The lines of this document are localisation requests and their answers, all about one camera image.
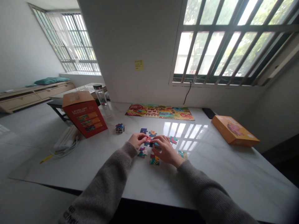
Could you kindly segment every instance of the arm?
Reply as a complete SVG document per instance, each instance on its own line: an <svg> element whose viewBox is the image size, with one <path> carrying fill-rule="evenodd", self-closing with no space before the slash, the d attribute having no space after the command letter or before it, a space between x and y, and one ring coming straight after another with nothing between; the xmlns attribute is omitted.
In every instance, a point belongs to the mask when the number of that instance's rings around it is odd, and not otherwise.
<svg viewBox="0 0 299 224"><path fill-rule="evenodd" d="M180 157L172 148L168 137L159 135L153 142L157 142L162 148L161 153L153 149L154 154L164 162L174 165L186 179L186 186L191 190L196 207L207 223L258 223L228 196L219 183L197 170L190 161Z"/></svg>
<svg viewBox="0 0 299 224"><path fill-rule="evenodd" d="M177 170L187 180L196 207L207 223L258 223L229 197L219 183L197 170L190 161L184 161Z"/></svg>
<svg viewBox="0 0 299 224"><path fill-rule="evenodd" d="M147 135L142 133L133 134L115 151L85 191L64 212L59 223L108 223L121 200L131 163L138 154L137 148L146 138Z"/></svg>

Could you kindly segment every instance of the yellow pen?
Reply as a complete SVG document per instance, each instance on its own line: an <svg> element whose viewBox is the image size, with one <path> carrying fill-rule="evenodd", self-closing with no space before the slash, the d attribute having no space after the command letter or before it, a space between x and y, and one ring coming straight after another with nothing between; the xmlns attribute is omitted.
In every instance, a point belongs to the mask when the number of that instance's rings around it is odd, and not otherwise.
<svg viewBox="0 0 299 224"><path fill-rule="evenodd" d="M42 161L40 161L40 164L42 164L43 162L47 161L48 159L50 159L53 155L48 156L47 158L43 159Z"/></svg>

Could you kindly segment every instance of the teal cushion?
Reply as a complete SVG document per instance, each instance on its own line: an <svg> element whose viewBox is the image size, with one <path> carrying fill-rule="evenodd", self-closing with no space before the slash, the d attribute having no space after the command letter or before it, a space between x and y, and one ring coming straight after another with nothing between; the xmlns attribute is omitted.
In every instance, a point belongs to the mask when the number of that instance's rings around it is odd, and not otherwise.
<svg viewBox="0 0 299 224"><path fill-rule="evenodd" d="M52 84L52 83L56 83L56 82L64 82L64 81L68 81L68 80L70 80L70 79L63 78L63 77L53 77L53 78L45 78L45 79L38 80L34 84L48 85L48 84Z"/></svg>

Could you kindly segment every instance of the hand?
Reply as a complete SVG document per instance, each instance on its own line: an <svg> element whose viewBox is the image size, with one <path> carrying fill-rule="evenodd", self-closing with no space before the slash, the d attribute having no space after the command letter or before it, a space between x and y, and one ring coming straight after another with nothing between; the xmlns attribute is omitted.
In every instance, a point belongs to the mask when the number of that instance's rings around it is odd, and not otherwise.
<svg viewBox="0 0 299 224"><path fill-rule="evenodd" d="M147 136L146 134L135 133L132 134L128 142L131 143L136 149L138 149L143 143L145 143L147 138L149 138L149 136Z"/></svg>
<svg viewBox="0 0 299 224"><path fill-rule="evenodd" d="M153 138L152 142L156 142L159 144L159 146L161 146L162 152L158 152L153 148L153 153L162 161L169 163L176 168L178 168L185 161L185 159L180 157L180 155L173 149L168 137L164 135L158 135Z"/></svg>

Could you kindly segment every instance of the box lid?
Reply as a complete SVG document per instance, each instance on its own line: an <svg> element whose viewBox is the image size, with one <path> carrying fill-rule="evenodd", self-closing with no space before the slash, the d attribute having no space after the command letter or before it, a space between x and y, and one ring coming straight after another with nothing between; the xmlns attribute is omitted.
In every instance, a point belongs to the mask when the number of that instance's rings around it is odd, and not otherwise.
<svg viewBox="0 0 299 224"><path fill-rule="evenodd" d="M77 91L63 95L62 107L94 100L89 91Z"/></svg>
<svg viewBox="0 0 299 224"><path fill-rule="evenodd" d="M253 134L247 131L242 125L240 125L235 119L228 116L219 116L215 115L215 117L229 130L230 133L236 139L246 139L252 141L259 141Z"/></svg>

